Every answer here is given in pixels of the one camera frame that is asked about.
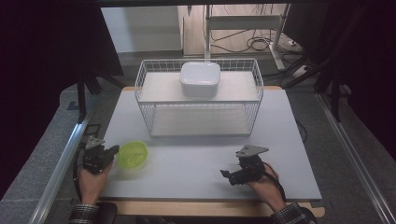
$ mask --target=person's left hand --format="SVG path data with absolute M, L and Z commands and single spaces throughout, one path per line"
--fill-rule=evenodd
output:
M 101 173 L 91 174 L 86 169 L 81 169 L 78 173 L 79 190 L 81 191 L 81 203 L 96 204 L 100 194 L 105 189 L 110 163 Z

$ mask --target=green bowl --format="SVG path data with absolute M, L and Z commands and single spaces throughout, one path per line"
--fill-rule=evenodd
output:
M 133 141 L 120 148 L 117 160 L 121 168 L 139 169 L 146 164 L 148 155 L 148 148 L 144 142 Z

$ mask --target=plaid shirt sleeve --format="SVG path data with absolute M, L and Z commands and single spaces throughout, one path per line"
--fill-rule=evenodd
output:
M 96 222 L 99 206 L 90 204 L 77 204 L 73 207 L 72 214 L 69 217 L 69 224 L 87 223 L 93 224 Z
M 316 224 L 315 221 L 310 220 L 309 217 L 303 213 L 297 203 L 292 203 L 286 208 L 271 215 L 271 218 L 276 224 Z

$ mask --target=white tabletop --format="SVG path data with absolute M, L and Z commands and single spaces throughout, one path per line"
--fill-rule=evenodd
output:
M 248 186 L 231 186 L 219 170 L 240 170 L 235 152 L 243 145 L 268 147 L 260 156 L 280 175 L 288 201 L 321 199 L 285 91 L 264 91 L 249 137 L 151 138 L 134 91 L 123 91 L 109 123 L 106 148 L 130 141 L 148 145 L 147 165 L 122 170 L 113 163 L 102 197 L 169 201 L 256 199 Z

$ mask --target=table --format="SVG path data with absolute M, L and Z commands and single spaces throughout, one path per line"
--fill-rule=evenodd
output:
M 105 140 L 106 148 L 141 140 L 148 144 L 150 153 L 148 164 L 140 171 L 122 170 L 114 162 L 102 199 L 116 203 L 119 214 L 271 215 L 270 208 L 258 203 L 248 186 L 232 187 L 219 172 L 220 169 L 238 170 L 235 151 L 244 144 L 252 144 L 270 148 L 261 157 L 269 161 L 281 176 L 288 202 L 300 202 L 312 209 L 316 216 L 324 215 L 323 207 L 312 208 L 309 204 L 311 200 L 320 200 L 321 196 L 283 90 L 264 91 L 250 137 L 151 138 L 135 101 L 133 88 L 125 88 Z

